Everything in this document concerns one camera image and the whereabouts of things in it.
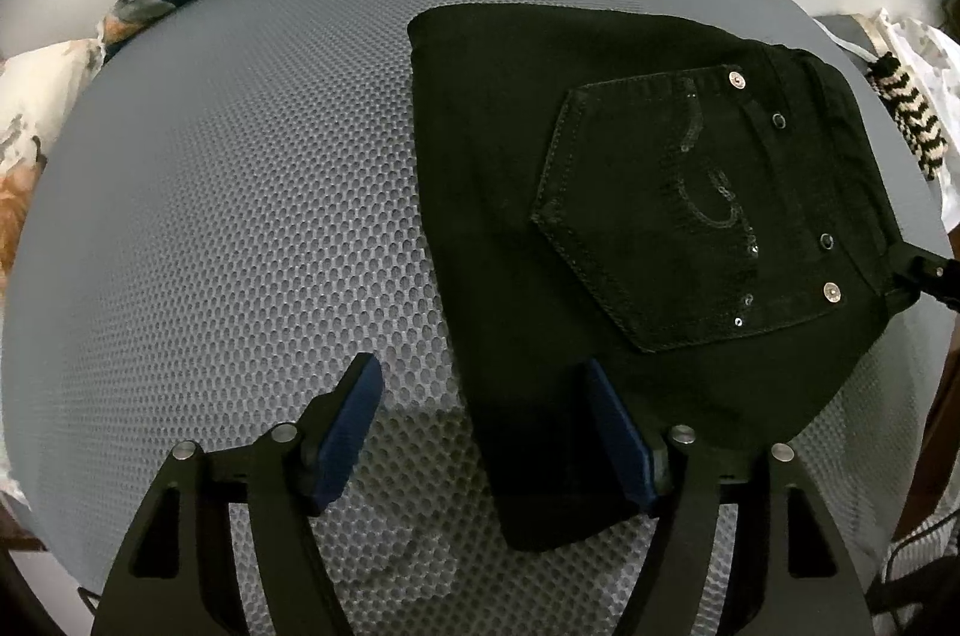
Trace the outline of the black white striped cloth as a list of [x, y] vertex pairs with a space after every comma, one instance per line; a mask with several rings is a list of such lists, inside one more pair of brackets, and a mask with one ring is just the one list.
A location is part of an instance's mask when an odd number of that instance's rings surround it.
[[934, 181], [944, 166], [949, 143], [911, 70], [892, 53], [885, 53], [867, 64], [867, 80], [905, 139], [921, 175]]

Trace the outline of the black pants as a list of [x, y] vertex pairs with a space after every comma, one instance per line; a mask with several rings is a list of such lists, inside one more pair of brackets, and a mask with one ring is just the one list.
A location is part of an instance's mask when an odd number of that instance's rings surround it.
[[509, 546], [647, 511], [661, 431], [786, 441], [918, 293], [850, 84], [691, 20], [410, 22], [420, 218]]

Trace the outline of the white crumpled cloth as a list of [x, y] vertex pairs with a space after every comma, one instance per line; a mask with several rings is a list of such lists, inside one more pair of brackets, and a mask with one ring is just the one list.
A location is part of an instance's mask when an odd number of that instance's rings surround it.
[[867, 64], [892, 53], [919, 83], [939, 118], [949, 143], [944, 166], [934, 181], [940, 220], [947, 232], [958, 228], [958, 43], [944, 31], [918, 19], [894, 19], [880, 9], [875, 15], [827, 15], [818, 26], [848, 54], [867, 79]]

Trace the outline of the grey mesh mattress pad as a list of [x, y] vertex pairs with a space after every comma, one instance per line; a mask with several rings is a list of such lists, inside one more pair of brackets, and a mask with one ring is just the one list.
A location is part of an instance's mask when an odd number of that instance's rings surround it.
[[316, 522], [361, 634], [607, 634], [636, 517], [506, 547], [416, 207], [409, 21], [461, 2], [677, 15], [850, 61], [789, 0], [198, 0], [132, 40], [65, 124], [8, 287], [2, 395], [32, 532], [100, 589], [174, 444], [298, 416], [359, 352], [386, 395]]

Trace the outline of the white orange floral pillow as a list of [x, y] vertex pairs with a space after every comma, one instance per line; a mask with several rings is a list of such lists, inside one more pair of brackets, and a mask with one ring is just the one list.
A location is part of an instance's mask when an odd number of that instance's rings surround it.
[[96, 38], [49, 44], [2, 61], [2, 301], [47, 159], [103, 64]]

